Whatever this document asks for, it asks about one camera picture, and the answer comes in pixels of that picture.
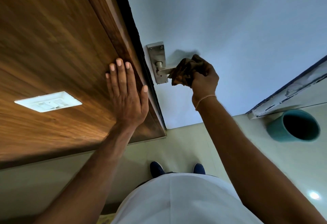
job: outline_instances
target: shoe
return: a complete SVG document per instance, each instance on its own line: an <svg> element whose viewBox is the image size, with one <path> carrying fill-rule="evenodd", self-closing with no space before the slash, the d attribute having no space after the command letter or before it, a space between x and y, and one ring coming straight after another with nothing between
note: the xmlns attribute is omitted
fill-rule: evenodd
<svg viewBox="0 0 327 224"><path fill-rule="evenodd" d="M193 173L205 175L205 170L204 170L203 165L200 163L195 164L193 167Z"/></svg>
<svg viewBox="0 0 327 224"><path fill-rule="evenodd" d="M153 161L150 164L150 172L153 178L159 177L163 174L165 174L165 171L163 170L161 164L159 164L157 161Z"/></svg>

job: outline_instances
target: cloth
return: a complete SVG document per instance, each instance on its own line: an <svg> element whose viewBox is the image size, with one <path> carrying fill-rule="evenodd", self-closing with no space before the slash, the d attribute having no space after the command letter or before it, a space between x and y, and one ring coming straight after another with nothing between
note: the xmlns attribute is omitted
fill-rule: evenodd
<svg viewBox="0 0 327 224"><path fill-rule="evenodd" d="M176 66L176 68L169 74L171 78L171 85L182 84L191 88L193 82L193 73L198 72L207 75L205 60L199 55L194 54L192 59L184 58Z"/></svg>
<svg viewBox="0 0 327 224"><path fill-rule="evenodd" d="M229 183L209 175L170 173L131 192L112 224L262 224Z"/></svg>

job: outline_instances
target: fingernail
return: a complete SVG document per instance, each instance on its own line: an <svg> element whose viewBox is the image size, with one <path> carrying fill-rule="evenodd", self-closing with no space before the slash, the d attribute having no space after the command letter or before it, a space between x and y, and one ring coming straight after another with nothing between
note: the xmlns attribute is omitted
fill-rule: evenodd
<svg viewBox="0 0 327 224"><path fill-rule="evenodd" d="M121 66L121 65L122 65L122 61L121 61L121 59L116 59L116 62L117 62L117 65L118 65L118 66Z"/></svg>

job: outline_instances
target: floor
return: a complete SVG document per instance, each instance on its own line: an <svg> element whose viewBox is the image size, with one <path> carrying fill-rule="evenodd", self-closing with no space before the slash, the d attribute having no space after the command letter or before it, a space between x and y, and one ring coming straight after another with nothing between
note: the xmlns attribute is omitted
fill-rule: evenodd
<svg viewBox="0 0 327 224"><path fill-rule="evenodd" d="M272 160L327 218L327 105L304 108L321 126L312 143L279 143L266 124L279 114L235 121L247 137ZM41 212L72 179L92 153L78 154L0 171L0 220ZM149 164L158 161L165 171L191 172L202 163L206 173L229 181L203 123L167 130L167 138L128 145L115 176L108 203L121 202L138 184L151 178Z"/></svg>

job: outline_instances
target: light switch plate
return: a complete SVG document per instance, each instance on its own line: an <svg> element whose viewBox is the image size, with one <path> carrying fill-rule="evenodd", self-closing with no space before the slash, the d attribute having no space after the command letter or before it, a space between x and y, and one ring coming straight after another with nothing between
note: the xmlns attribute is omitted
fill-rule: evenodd
<svg viewBox="0 0 327 224"><path fill-rule="evenodd" d="M65 91L17 100L15 103L38 112L59 110L82 104Z"/></svg>

